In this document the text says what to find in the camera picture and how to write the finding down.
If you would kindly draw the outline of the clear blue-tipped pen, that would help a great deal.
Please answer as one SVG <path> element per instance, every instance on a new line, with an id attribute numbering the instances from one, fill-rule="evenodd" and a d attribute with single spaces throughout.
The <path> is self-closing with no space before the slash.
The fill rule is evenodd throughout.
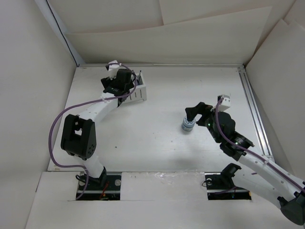
<path id="1" fill-rule="evenodd" d="M 139 71 L 139 82 L 141 82 L 141 80 L 142 80 L 142 71 L 140 70 Z"/>

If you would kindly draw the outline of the blue-white round tin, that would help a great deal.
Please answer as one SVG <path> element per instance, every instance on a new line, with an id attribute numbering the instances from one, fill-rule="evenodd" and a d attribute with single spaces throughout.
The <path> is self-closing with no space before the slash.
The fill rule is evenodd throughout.
<path id="1" fill-rule="evenodd" d="M 183 121 L 182 121 L 182 129 L 186 132 L 190 132 L 193 130 L 193 127 L 195 126 L 195 123 L 196 123 L 196 119 L 194 118 L 192 121 L 189 121 L 187 119 L 187 116 L 185 116 L 183 118 Z"/>

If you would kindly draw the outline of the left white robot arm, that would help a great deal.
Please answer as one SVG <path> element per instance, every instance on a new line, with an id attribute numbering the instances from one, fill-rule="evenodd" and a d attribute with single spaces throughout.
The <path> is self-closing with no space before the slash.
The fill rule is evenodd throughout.
<path id="1" fill-rule="evenodd" d="M 67 115 L 64 120 L 61 149 L 78 158 L 86 167 L 90 184 L 95 189 L 106 185 L 105 167 L 94 153 L 97 147 L 96 125 L 129 96 L 134 88 L 133 73 L 120 68 L 115 76 L 102 78 L 104 90 L 98 100 L 77 115 Z"/>

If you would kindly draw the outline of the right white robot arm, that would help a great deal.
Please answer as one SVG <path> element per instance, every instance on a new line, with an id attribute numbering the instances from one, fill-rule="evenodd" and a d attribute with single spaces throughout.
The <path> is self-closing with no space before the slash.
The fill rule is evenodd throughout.
<path id="1" fill-rule="evenodd" d="M 225 100 L 220 98 L 216 106 L 200 102 L 185 110 L 187 123 L 193 123 L 201 115 L 196 124 L 206 127 L 220 149 L 236 161 L 221 171 L 221 184 L 254 192 L 279 208 L 288 220 L 303 226 L 305 182 L 261 154 L 252 141 L 235 130 L 235 121 L 225 112 L 230 107 Z"/>

